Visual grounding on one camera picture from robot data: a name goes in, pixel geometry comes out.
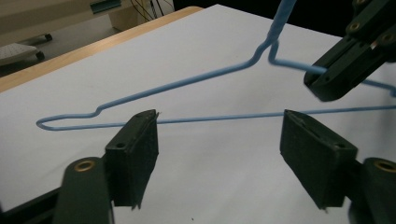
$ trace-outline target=floor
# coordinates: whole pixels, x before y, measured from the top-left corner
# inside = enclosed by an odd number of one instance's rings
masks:
[[[168,14],[173,11],[173,1],[163,1],[161,3],[163,14]],[[157,8],[157,15],[161,15],[160,10]],[[147,13],[154,18],[151,7],[148,6]],[[89,45],[98,40],[104,39],[111,35],[117,34],[119,30],[112,27],[110,18],[108,15],[104,15],[89,21],[84,21],[82,23],[72,25],[61,30],[51,32],[52,40],[47,41],[44,36],[38,36],[25,40],[21,44],[35,46],[40,49],[44,55],[45,60],[55,58],[66,52],[72,51],[74,49],[79,49],[86,45]],[[9,74],[18,72],[24,68],[33,66],[35,64],[41,63],[36,56],[31,56],[25,60],[0,66],[0,77],[7,76]]]

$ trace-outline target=white surface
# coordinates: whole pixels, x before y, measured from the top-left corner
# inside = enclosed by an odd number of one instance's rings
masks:
[[[59,187],[72,161],[102,156],[117,128],[38,129],[38,119],[91,112],[148,88],[240,63],[264,40],[271,21],[214,6],[0,94],[0,201],[5,210]],[[286,26],[280,58],[313,63],[338,37]],[[304,72],[253,67],[151,96],[87,122],[127,121],[155,108],[160,119],[389,105],[389,93],[360,85],[323,104]],[[394,65],[372,78],[396,83]],[[355,144],[358,160],[396,161],[394,111],[314,116]],[[67,124],[83,120],[67,121]],[[116,208],[116,223],[348,223],[343,208],[319,211],[279,153],[282,118],[159,125],[160,155],[142,209]]]

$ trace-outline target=wooden table edge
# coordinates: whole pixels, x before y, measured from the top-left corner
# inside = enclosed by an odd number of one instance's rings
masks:
[[[35,78],[41,77],[55,71],[59,68],[69,65],[70,63],[77,62],[81,59],[92,56],[102,50],[114,47],[122,42],[129,39],[135,38],[139,35],[145,34],[149,31],[155,30],[162,27],[172,21],[177,21],[183,17],[189,16],[195,12],[202,10],[201,7],[185,7],[181,10],[175,11],[154,21],[149,21],[136,26],[132,29],[126,30],[124,32],[112,35],[108,38],[99,40],[95,43],[82,47],[80,49],[75,49],[66,54],[53,58],[51,60],[39,63],[37,65],[28,67],[19,72],[7,75],[0,78],[0,92],[10,90],[17,87],[25,82],[31,81]]]

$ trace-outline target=blue wire hanger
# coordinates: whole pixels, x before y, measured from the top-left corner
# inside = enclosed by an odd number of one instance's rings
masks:
[[[278,10],[274,17],[273,23],[271,24],[270,30],[267,34],[266,39],[256,48],[253,56],[245,62],[238,63],[235,65],[220,68],[218,70],[210,71],[195,77],[188,77],[180,81],[165,84],[163,86],[153,88],[147,91],[141,91],[139,93],[129,95],[103,105],[99,105],[94,112],[86,114],[64,114],[52,117],[39,119],[36,125],[47,131],[71,131],[71,130],[83,130],[83,129],[97,129],[97,128],[109,128],[109,127],[122,127],[125,122],[121,123],[103,123],[103,124],[90,124],[90,125],[78,125],[78,126],[62,126],[54,127],[46,125],[45,123],[61,120],[61,119],[91,119],[97,117],[103,110],[109,109],[117,105],[123,105],[150,95],[158,94],[164,91],[170,91],[179,87],[187,86],[193,83],[201,82],[213,77],[224,76],[233,72],[237,72],[256,64],[266,49],[271,47],[268,61],[273,65],[286,66],[289,68],[299,69],[314,74],[324,74],[327,69],[318,67],[310,64],[297,63],[287,60],[276,59],[276,53],[279,46],[278,38],[292,12],[296,0],[282,0],[279,4]],[[396,96],[396,88],[388,84],[378,83],[375,81],[365,80],[364,84],[371,85],[378,88],[383,88],[391,92],[391,96]],[[386,106],[368,106],[368,107],[354,107],[354,108],[340,108],[340,109],[327,109],[327,110],[307,110],[301,111],[305,114],[325,114],[325,113],[341,113],[341,112],[356,112],[356,111],[368,111],[368,110],[385,110],[385,109],[396,109],[396,105]],[[215,116],[215,117],[202,117],[202,118],[189,118],[189,119],[164,119],[157,120],[158,124],[166,123],[181,123],[181,122],[197,122],[197,121],[213,121],[213,120],[225,120],[225,119],[253,119],[253,118],[268,118],[268,117],[279,117],[283,116],[283,112],[275,113],[262,113],[262,114],[245,114],[245,115],[228,115],[228,116]]]

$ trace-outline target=wire hanger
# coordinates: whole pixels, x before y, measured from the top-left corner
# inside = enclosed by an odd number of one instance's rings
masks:
[[[324,67],[318,67],[305,63],[297,63],[287,60],[279,60],[276,58],[277,49],[279,46],[278,38],[292,12],[296,0],[282,0],[279,4],[278,10],[274,17],[273,23],[271,24],[270,30],[267,34],[266,39],[256,48],[253,56],[245,62],[238,63],[235,65],[220,68],[218,70],[210,71],[195,77],[188,77],[180,81],[165,84],[163,86],[153,88],[147,91],[141,91],[139,93],[129,95],[103,105],[99,105],[94,112],[86,114],[64,114],[52,117],[39,119],[36,125],[47,131],[70,131],[70,130],[83,130],[83,129],[97,129],[97,128],[109,128],[109,127],[122,127],[125,122],[120,123],[103,123],[103,124],[90,124],[90,125],[78,125],[78,126],[61,126],[54,127],[46,125],[45,123],[61,120],[61,119],[91,119],[97,117],[103,110],[109,109],[117,105],[123,105],[150,95],[158,94],[164,91],[170,91],[179,87],[187,86],[197,82],[201,82],[214,77],[221,77],[233,72],[237,72],[256,64],[259,61],[262,54],[266,49],[270,48],[268,61],[270,64],[277,66],[286,66],[293,69],[299,69],[314,74],[324,74],[327,69]],[[363,81],[366,85],[389,90],[391,96],[396,96],[396,88],[388,84],[379,83],[372,80]],[[305,114],[326,114],[326,113],[341,113],[341,112],[357,112],[357,111],[368,111],[368,110],[386,110],[396,109],[396,105],[384,105],[384,106],[366,106],[366,107],[352,107],[352,108],[339,108],[339,109],[325,109],[325,110],[307,110],[301,111]],[[189,119],[164,119],[157,120],[158,124],[166,123],[180,123],[180,122],[197,122],[197,121],[213,121],[213,120],[225,120],[225,119],[253,119],[253,118],[268,118],[268,117],[279,117],[283,116],[283,112],[275,113],[261,113],[261,114],[245,114],[245,115],[227,115],[227,116],[215,116],[215,117],[201,117],[201,118],[189,118]]]

